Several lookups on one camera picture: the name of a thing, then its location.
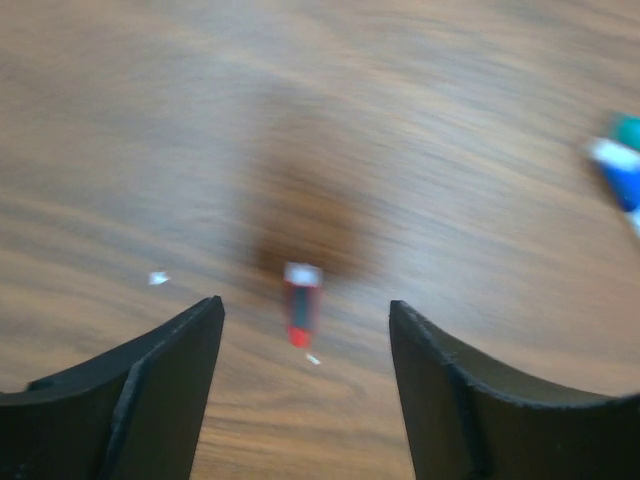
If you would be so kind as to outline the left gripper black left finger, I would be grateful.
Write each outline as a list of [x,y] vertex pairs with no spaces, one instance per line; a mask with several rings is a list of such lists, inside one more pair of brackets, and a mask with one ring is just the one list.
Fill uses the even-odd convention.
[[144,335],[2,395],[2,478],[189,478],[224,319],[221,298],[205,298]]

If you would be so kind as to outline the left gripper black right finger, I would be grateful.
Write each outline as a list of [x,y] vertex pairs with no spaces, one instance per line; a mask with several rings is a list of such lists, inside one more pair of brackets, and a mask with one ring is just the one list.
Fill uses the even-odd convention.
[[639,397],[556,384],[390,304],[395,376],[418,479],[636,479]]

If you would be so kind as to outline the red marker cap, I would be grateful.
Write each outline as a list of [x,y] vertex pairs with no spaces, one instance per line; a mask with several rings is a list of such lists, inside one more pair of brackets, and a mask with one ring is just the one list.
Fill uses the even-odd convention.
[[295,262],[285,264],[287,333],[290,343],[296,348],[311,346],[322,280],[323,272],[316,266]]

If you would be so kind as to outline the blue marker pen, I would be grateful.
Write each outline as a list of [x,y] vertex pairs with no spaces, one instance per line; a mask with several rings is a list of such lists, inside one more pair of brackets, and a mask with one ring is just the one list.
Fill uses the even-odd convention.
[[639,152],[610,138],[596,138],[587,148],[614,199],[639,235]]

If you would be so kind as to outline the green marker pen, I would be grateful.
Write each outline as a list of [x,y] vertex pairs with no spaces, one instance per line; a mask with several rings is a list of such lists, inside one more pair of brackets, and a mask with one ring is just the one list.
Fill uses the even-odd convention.
[[638,116],[616,113],[612,117],[610,137],[634,150],[640,150],[640,118]]

